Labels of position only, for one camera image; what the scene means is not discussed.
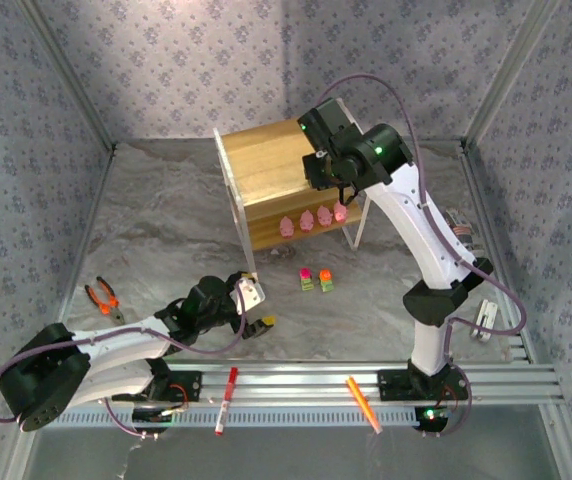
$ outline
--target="orange pencil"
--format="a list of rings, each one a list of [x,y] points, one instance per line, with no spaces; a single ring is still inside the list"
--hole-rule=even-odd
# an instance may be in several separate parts
[[[375,429],[375,433],[377,433],[377,435],[382,433],[383,431],[382,426],[379,424],[379,420],[377,420],[375,412],[373,412],[373,409],[370,408],[368,400],[366,400],[366,397],[364,397],[364,395],[362,394],[362,391],[359,389],[359,385],[357,385],[355,379],[353,377],[348,377],[348,379],[346,380],[346,384],[348,385],[348,388],[350,388],[353,397],[355,397],[355,400],[357,401],[359,408],[361,408],[362,412],[364,413],[370,424]]]

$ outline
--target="red marker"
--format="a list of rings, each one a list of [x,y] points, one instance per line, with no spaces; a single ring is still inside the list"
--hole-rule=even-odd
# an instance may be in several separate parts
[[[235,390],[235,382],[237,381],[237,372],[237,367],[232,367],[230,369],[228,384],[226,384],[226,393],[224,393],[222,407],[219,409],[219,415],[217,416],[215,435],[222,435],[224,433],[224,424],[226,423],[226,417],[228,416],[228,406],[230,405],[230,401],[233,399],[233,390]]]

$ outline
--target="cable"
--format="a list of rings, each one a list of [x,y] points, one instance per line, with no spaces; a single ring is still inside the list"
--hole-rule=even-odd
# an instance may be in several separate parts
[[[241,289],[239,288],[239,282],[237,282],[235,284],[235,291],[237,292],[237,297],[239,298],[239,303],[240,303],[240,307],[241,307],[240,327],[239,327],[239,330],[237,331],[237,333],[235,334],[235,338],[233,339],[233,341],[230,344],[228,344],[227,346],[220,348],[218,350],[201,350],[198,348],[193,348],[193,347],[190,347],[188,345],[184,345],[183,343],[178,342],[177,340],[170,338],[168,335],[164,335],[163,333],[157,332],[157,331],[150,329],[150,328],[125,327],[125,328],[121,328],[120,330],[114,330],[112,332],[107,332],[107,333],[104,333],[102,335],[97,335],[95,338],[85,338],[83,340],[68,340],[66,342],[59,342],[59,343],[55,343],[52,345],[43,345],[41,347],[31,348],[30,350],[26,350],[25,352],[22,352],[20,354],[15,355],[9,361],[7,361],[5,364],[3,364],[0,367],[0,377],[4,374],[4,372],[6,372],[6,370],[11,368],[13,365],[16,365],[16,364],[26,360],[27,358],[33,357],[35,355],[40,355],[42,353],[50,352],[53,350],[60,350],[62,348],[78,347],[81,345],[95,344],[95,343],[103,342],[106,340],[110,340],[111,338],[118,337],[120,335],[126,335],[128,333],[141,333],[144,335],[151,335],[153,337],[167,341],[171,345],[174,345],[175,347],[180,348],[182,350],[188,350],[190,352],[200,353],[203,355],[218,355],[220,353],[225,353],[225,352],[231,350],[235,345],[237,345],[239,343],[239,341],[242,338],[242,333],[244,332],[244,327],[246,326],[246,305],[244,303],[244,296],[242,295]],[[1,418],[0,417],[0,424],[13,423],[16,420],[17,420],[17,417],[12,417],[12,418]]]
[[[404,116],[404,120],[406,121],[406,125],[408,125],[408,131],[410,133],[410,137],[411,137],[411,140],[413,142],[413,147],[414,147],[413,149],[415,150],[415,162],[417,163],[417,171],[418,171],[418,177],[419,177],[419,181],[418,181],[419,198],[420,198],[420,204],[421,204],[422,212],[424,212],[424,215],[426,216],[426,220],[428,221],[428,224],[430,225],[431,230],[433,231],[433,233],[435,234],[435,236],[437,237],[439,242],[446,249],[446,251],[448,251],[448,253],[453,257],[455,262],[463,265],[466,269],[473,272],[475,275],[483,278],[484,280],[486,280],[487,282],[489,282],[490,284],[492,284],[493,286],[495,286],[496,288],[498,288],[499,290],[504,292],[508,296],[508,298],[510,298],[513,301],[513,303],[517,306],[517,309],[519,310],[519,314],[520,314],[519,323],[515,327],[509,328],[507,330],[495,330],[492,328],[482,327],[481,325],[476,325],[475,323],[471,322],[470,320],[466,320],[466,319],[461,318],[461,317],[450,317],[447,320],[448,323],[446,326],[446,337],[444,340],[445,360],[446,360],[447,364],[449,364],[453,369],[457,370],[460,373],[460,375],[462,376],[462,378],[466,382],[466,391],[468,393],[467,408],[466,408],[466,411],[464,412],[464,414],[462,415],[462,417],[460,418],[459,422],[457,422],[457,424],[455,424],[455,426],[453,426],[452,428],[448,429],[446,433],[437,433],[437,434],[434,434],[433,436],[448,435],[451,433],[455,433],[457,430],[459,430],[462,427],[462,425],[464,424],[464,422],[468,418],[468,415],[470,413],[470,409],[471,409],[472,404],[473,404],[473,395],[472,395],[472,391],[471,391],[471,387],[470,387],[470,381],[469,381],[468,377],[466,376],[466,373],[460,367],[455,365],[448,355],[448,351],[450,349],[450,338],[452,336],[452,330],[453,330],[453,323],[454,322],[463,323],[464,325],[467,325],[469,327],[476,328],[480,332],[491,333],[494,335],[515,335],[515,334],[519,333],[524,328],[524,326],[526,325],[526,320],[527,320],[526,307],[524,306],[522,301],[519,299],[517,294],[514,293],[510,288],[508,288],[506,285],[502,284],[499,280],[496,280],[495,278],[493,278],[490,275],[488,275],[487,273],[481,271],[480,269],[478,269],[474,265],[471,265],[470,263],[465,261],[461,257],[461,255],[457,252],[457,250],[455,250],[455,248],[446,239],[446,237],[442,233],[441,229],[437,225],[437,222],[435,221],[435,218],[433,217],[433,213],[430,211],[430,208],[428,208],[428,204],[426,201],[427,200],[427,190],[426,190],[426,178],[425,178],[425,171],[424,171],[424,158],[422,157],[421,150],[419,149],[419,142],[417,140],[417,135],[415,134],[415,126],[413,125],[413,121],[410,118],[410,114],[408,113],[408,110],[406,110],[406,106],[404,105],[402,98],[397,93],[397,90],[395,90],[395,88],[391,84],[389,84],[387,81],[383,80],[382,78],[378,77],[377,75],[373,75],[370,73],[355,73],[352,75],[347,75],[345,77],[342,77],[342,78],[336,80],[328,88],[326,88],[324,93],[322,93],[320,95],[319,99],[317,100],[317,104],[319,105],[322,101],[324,101],[325,97],[328,95],[328,93],[331,90],[335,89],[337,86],[341,85],[344,82],[347,82],[349,80],[353,80],[356,78],[364,78],[364,79],[372,80],[374,82],[377,82],[377,83],[383,85],[393,95],[393,97],[395,97],[395,100],[397,100],[397,103],[399,104],[399,108],[402,111],[402,115]]]
[[[182,387],[179,383],[173,383],[172,385],[169,385],[168,388],[176,388],[178,390],[181,390],[183,395],[181,405],[173,407],[172,410],[175,410],[177,408],[182,408],[184,405],[186,405],[186,408],[188,408],[188,394],[186,393],[186,389]]]
[[[446,394],[450,395],[451,400],[455,400],[455,407],[451,410],[451,412],[455,412],[455,410],[457,410],[457,407],[459,406],[459,399],[457,398],[457,395],[455,394],[455,390],[450,388],[448,385],[444,386],[444,388],[442,390],[442,396],[439,398],[439,400],[433,406],[433,408],[438,408],[442,404],[442,402],[445,400],[444,397],[446,396]]]
[[[106,410],[108,411],[108,415],[110,415],[110,418],[113,420],[113,423],[115,425],[117,425],[117,427],[124,433],[127,433],[129,435],[132,435],[133,437],[140,437],[141,439],[146,438],[146,432],[142,432],[139,433],[136,430],[131,430],[130,428],[128,428],[126,425],[124,425],[122,423],[122,421],[117,418],[117,415],[115,415],[115,412],[113,411],[113,408],[110,406],[110,403],[108,401],[108,398],[104,398],[104,404],[106,405]]]

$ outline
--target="green block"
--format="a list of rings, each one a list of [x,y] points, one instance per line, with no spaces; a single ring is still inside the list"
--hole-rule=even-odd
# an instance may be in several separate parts
[[[322,285],[322,292],[330,292],[331,290],[333,290],[335,288],[335,286],[333,285],[333,282],[321,282]]]
[[[312,290],[313,288],[315,288],[315,285],[313,285],[313,281],[310,278],[302,280],[302,290],[303,291],[306,292],[308,290]]]

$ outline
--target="glass panel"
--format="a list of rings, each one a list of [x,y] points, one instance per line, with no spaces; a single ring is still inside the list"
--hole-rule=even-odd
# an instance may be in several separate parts
[[[143,443],[117,428],[45,428],[26,479],[559,478],[535,406],[474,407],[451,437],[412,428],[175,428]]]

